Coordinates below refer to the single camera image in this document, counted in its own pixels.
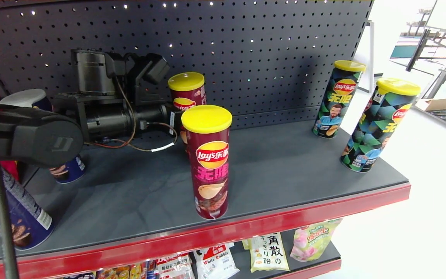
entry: red shelf edge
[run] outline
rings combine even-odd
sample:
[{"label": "red shelf edge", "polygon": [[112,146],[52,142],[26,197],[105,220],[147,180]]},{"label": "red shelf edge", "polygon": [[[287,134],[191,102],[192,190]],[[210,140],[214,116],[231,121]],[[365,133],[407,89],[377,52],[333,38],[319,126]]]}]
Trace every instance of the red shelf edge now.
[{"label": "red shelf edge", "polygon": [[[21,279],[42,279],[128,265],[144,261],[147,258],[159,258],[176,252],[193,251],[255,235],[296,229],[307,224],[365,212],[407,200],[410,188],[411,185],[407,182],[343,198],[308,203],[237,219],[215,221],[210,225],[80,249],[19,257],[18,269]],[[4,277],[0,260],[0,278]]]}]

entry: white floor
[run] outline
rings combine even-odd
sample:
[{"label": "white floor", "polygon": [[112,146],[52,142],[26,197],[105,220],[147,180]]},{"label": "white floor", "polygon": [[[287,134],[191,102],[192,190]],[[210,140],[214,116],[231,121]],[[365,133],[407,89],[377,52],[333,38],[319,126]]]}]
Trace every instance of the white floor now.
[{"label": "white floor", "polygon": [[[347,132],[368,98],[356,92]],[[410,110],[381,157],[409,179],[410,199],[346,217],[333,236],[342,268],[317,279],[446,279],[446,126]]]}]

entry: white cable tie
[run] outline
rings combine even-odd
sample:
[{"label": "white cable tie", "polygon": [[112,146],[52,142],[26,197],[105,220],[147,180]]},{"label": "white cable tie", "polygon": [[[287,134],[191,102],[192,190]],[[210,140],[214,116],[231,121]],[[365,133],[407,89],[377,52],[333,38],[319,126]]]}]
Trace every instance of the white cable tie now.
[{"label": "white cable tie", "polygon": [[170,143],[168,145],[163,146],[162,148],[154,148],[151,150],[151,152],[158,152],[161,150],[165,150],[166,148],[170,148],[171,146],[175,145],[175,143]]}]

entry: robotic arm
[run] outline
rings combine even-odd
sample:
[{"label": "robotic arm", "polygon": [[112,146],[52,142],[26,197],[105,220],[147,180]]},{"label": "robotic arm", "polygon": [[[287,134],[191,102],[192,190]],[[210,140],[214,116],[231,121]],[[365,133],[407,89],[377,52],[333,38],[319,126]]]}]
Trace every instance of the robotic arm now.
[{"label": "robotic arm", "polygon": [[[127,71],[129,58],[134,66]],[[57,113],[0,105],[1,160],[50,168],[73,159],[84,143],[108,147],[100,143],[153,129],[176,136],[182,112],[140,86],[164,78],[170,66],[161,55],[72,50],[72,61],[78,92],[58,94]]]},{"label": "robotic arm", "polygon": [[80,126],[57,113],[0,106],[0,159],[50,168],[73,159],[82,149]]}]

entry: green patterned chip can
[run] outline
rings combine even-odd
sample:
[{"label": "green patterned chip can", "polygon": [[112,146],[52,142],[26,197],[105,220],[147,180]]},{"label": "green patterned chip can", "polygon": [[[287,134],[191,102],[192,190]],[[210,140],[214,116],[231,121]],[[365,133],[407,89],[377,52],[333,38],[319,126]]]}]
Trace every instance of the green patterned chip can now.
[{"label": "green patterned chip can", "polygon": [[358,79],[366,69],[366,65],[348,60],[337,60],[334,65],[313,126],[313,133],[321,138],[336,136]]},{"label": "green patterned chip can", "polygon": [[368,172],[389,142],[421,87],[397,78],[380,78],[340,161],[357,172]]}]

